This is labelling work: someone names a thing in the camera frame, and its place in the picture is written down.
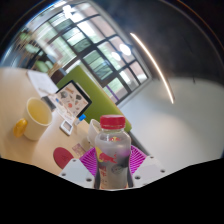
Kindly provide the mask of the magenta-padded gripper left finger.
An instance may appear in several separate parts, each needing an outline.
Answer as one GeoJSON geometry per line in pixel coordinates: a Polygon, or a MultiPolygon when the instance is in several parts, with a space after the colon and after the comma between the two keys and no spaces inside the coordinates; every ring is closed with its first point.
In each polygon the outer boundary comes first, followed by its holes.
{"type": "Polygon", "coordinates": [[[84,188],[98,188],[97,158],[94,148],[80,158],[75,158],[65,148],[58,147],[57,165],[62,169],[60,177],[84,188]]]}

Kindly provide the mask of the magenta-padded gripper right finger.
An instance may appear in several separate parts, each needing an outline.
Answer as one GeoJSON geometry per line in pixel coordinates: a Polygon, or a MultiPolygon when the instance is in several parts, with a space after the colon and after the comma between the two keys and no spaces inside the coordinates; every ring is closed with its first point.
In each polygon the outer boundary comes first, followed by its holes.
{"type": "Polygon", "coordinates": [[[146,155],[135,146],[131,147],[128,177],[130,188],[146,186],[164,177],[165,174],[165,168],[154,156],[146,155]]]}

